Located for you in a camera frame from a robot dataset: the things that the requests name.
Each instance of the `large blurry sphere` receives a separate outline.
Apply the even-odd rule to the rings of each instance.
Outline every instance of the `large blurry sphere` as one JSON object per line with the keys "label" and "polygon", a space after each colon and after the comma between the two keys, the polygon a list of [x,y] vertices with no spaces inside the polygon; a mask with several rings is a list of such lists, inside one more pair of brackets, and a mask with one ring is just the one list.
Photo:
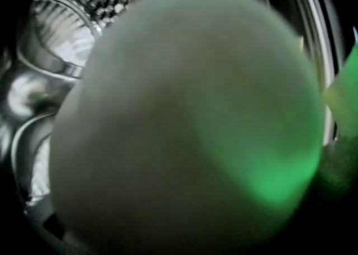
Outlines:
{"label": "large blurry sphere", "polygon": [[139,0],[51,136],[60,220],[101,252],[219,254],[292,216],[322,148],[314,68],[255,0]]}

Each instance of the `silver trim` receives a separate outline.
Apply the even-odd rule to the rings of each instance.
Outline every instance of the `silver trim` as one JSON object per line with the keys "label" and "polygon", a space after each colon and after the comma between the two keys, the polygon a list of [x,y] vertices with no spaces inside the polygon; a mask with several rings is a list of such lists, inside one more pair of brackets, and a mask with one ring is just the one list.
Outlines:
{"label": "silver trim", "polygon": [[[326,22],[324,21],[321,5],[319,0],[308,0],[310,9],[314,18],[316,28],[318,30],[319,42],[321,45],[323,66],[324,66],[324,87],[329,87],[335,78],[335,69],[333,57],[331,53],[331,44],[328,39]],[[332,141],[334,136],[335,122],[329,108],[326,106],[323,144],[326,145]]]}

